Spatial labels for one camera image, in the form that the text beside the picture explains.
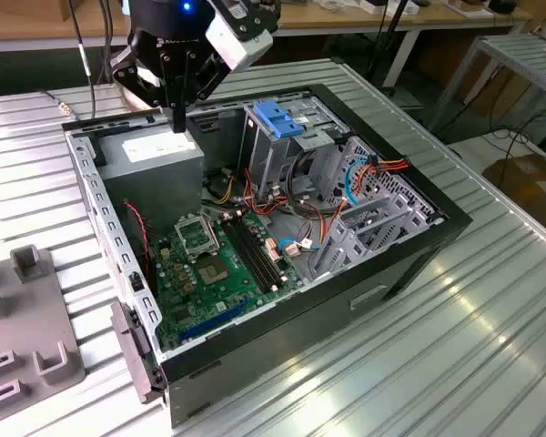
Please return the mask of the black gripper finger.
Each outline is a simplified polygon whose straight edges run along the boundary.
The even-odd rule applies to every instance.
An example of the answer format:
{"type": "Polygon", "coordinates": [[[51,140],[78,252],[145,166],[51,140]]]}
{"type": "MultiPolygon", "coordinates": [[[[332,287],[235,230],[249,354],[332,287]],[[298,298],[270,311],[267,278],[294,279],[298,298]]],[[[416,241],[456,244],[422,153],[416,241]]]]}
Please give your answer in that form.
{"type": "Polygon", "coordinates": [[[130,48],[125,48],[111,58],[111,73],[116,83],[129,95],[148,107],[157,108],[167,118],[174,133],[178,133],[178,107],[170,101],[167,88],[160,78],[146,67],[137,64],[130,48]]]}
{"type": "Polygon", "coordinates": [[[206,100],[230,73],[216,53],[182,53],[178,61],[178,132],[186,130],[187,108],[206,100]]]}

